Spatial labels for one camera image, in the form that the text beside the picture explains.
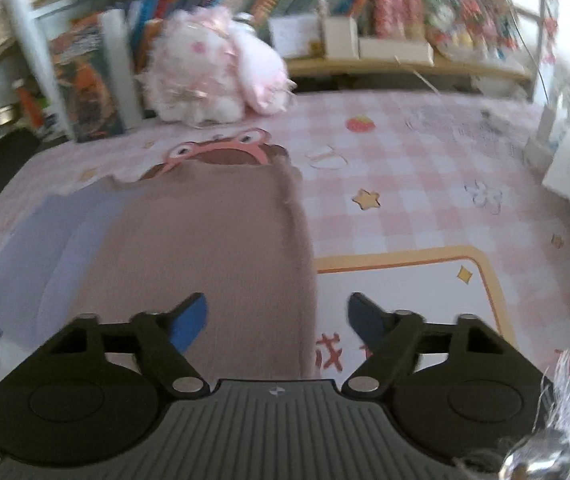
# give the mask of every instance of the orange border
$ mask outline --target orange border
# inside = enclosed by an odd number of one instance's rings
[[[327,274],[329,272],[350,272],[353,270],[388,269],[463,259],[473,261],[478,267],[482,284],[492,306],[498,333],[516,348],[516,336],[505,312],[505,297],[500,288],[498,276],[496,276],[487,256],[473,246],[460,245],[418,251],[400,251],[398,253],[329,256],[316,259],[316,272]]]

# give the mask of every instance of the pink plush toy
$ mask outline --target pink plush toy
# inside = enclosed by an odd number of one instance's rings
[[[143,75],[147,105],[163,121],[233,123],[246,106],[286,110],[295,86],[282,58],[225,7],[172,15]]]

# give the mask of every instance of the pink checkered tablecloth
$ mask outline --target pink checkered tablecloth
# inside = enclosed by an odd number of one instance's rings
[[[509,131],[487,128],[484,109],[510,120]],[[302,172],[316,256],[471,244],[498,275],[520,351],[545,369],[570,349],[570,210],[521,160],[540,113],[462,95],[329,92],[299,96],[277,117],[216,129],[147,121],[135,134],[31,159],[0,196],[0,249],[48,194],[110,173],[135,180],[184,140],[259,126]],[[360,189],[379,193],[381,207],[362,211],[352,201]]]

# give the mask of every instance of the brown fabric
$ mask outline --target brown fabric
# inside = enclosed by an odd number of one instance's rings
[[[171,310],[192,292],[209,306],[186,358],[219,378],[311,377],[315,272],[296,186],[279,159],[266,166],[185,161],[144,182],[88,269],[70,318],[124,322]]]

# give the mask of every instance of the cardboard box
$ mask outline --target cardboard box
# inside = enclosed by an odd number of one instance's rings
[[[360,38],[360,57],[400,63],[434,64],[434,49],[427,41],[379,40]]]
[[[270,18],[271,44],[284,59],[322,56],[321,23],[317,14]]]
[[[358,59],[356,20],[347,16],[327,16],[322,20],[327,59]]]

